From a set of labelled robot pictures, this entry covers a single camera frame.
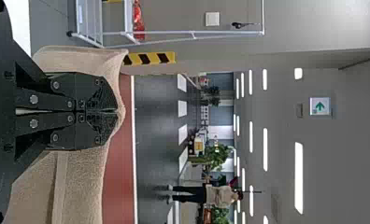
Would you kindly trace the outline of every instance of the yellow and black striped barrier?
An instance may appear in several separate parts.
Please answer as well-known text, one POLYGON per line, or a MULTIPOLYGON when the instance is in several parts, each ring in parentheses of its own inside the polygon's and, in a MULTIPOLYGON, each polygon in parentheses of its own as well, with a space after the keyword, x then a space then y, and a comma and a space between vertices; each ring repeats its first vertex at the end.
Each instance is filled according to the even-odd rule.
POLYGON ((175 52, 150 52, 150 53, 130 53, 123 64, 128 66, 149 65, 162 63, 176 63, 175 52))

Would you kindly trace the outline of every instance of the wall light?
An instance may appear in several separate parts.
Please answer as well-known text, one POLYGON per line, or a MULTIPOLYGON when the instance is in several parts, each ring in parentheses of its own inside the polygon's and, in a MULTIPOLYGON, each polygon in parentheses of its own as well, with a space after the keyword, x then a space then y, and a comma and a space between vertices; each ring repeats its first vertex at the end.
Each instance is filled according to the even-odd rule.
POLYGON ((267 172, 268 169, 268 132, 263 129, 263 169, 267 172))
POLYGON ((237 201, 237 213, 239 213, 240 214, 240 210, 241 210, 241 202, 240 202, 240 200, 238 200, 237 201))
POLYGON ((234 132, 235 132, 235 114, 234 114, 234 132))
POLYGON ((295 68, 294 69, 294 76, 295 76, 296 80, 302 79, 302 77, 304 77, 303 69, 302 68, 295 68))
POLYGON ((246 224, 246 213, 243 212, 241 215, 241 224, 246 224))
POLYGON ((234 163, 235 163, 235 166, 237 166, 237 150, 234 149, 234 163))
POLYGON ((252 185, 249 186, 249 215, 254 216, 254 187, 252 185))
POLYGON ((234 224, 237 224, 237 209, 235 209, 234 224))
POLYGON ((252 95, 252 70, 249 70, 249 95, 252 95))
POLYGON ((249 152, 252 153, 254 149, 254 124, 249 122, 249 152))
POLYGON ((246 169, 242 168, 241 169, 241 190, 246 191, 246 169))
POLYGON ((238 83, 238 78, 235 80, 235 98, 238 100, 240 98, 240 84, 238 83))
POLYGON ((263 70, 263 90, 267 91, 267 70, 263 70))
POLYGON ((241 97, 244 98, 244 73, 241 73, 241 97))
POLYGON ((295 208, 304 213, 304 146, 295 143, 295 208))
POLYGON ((237 136, 240 136, 240 116, 237 115, 237 136))
POLYGON ((237 176, 240 177, 240 157, 237 157, 237 176))

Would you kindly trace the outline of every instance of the white metal frame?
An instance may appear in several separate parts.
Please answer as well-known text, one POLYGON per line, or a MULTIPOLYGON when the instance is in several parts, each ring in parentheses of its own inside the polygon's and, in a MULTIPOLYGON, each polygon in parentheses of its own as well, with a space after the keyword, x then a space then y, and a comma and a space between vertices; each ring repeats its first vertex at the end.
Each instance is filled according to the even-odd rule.
POLYGON ((134 0, 123 0, 124 3, 124 31, 104 32, 102 0, 76 0, 77 31, 71 36, 82 39, 101 49, 116 49, 150 44, 161 44, 201 39, 217 39, 229 37, 254 37, 264 35, 264 0, 261 0, 261 30, 259 31, 133 31, 133 3, 134 0), (121 35, 129 39, 132 44, 105 46, 105 35, 121 35), (139 42, 134 35, 190 35, 184 38, 172 38, 139 42))

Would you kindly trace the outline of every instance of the beige cloth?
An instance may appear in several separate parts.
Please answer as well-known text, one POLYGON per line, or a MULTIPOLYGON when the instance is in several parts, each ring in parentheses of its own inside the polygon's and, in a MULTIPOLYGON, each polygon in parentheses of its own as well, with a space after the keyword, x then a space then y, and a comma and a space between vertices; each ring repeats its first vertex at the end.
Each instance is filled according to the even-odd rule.
POLYGON ((206 203, 219 208, 228 208, 232 203, 233 196, 230 186, 211 187, 206 185, 206 203))
MULTIPOLYGON (((114 134, 125 116, 119 73, 127 53, 126 49, 45 47, 36 53, 34 61, 44 72, 71 71, 105 77, 119 106, 114 134)), ((41 155, 13 184, 4 223, 101 224, 109 142, 98 148, 41 155)))

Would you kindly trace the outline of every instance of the red floor stripe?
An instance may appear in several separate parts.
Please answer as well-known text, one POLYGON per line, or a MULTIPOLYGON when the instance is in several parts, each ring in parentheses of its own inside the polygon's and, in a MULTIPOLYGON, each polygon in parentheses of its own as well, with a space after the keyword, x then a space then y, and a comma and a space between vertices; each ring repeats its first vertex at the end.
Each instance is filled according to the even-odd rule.
POLYGON ((132 107, 130 76, 120 76, 121 98, 126 118, 112 138, 103 188, 103 223, 134 223, 132 107))

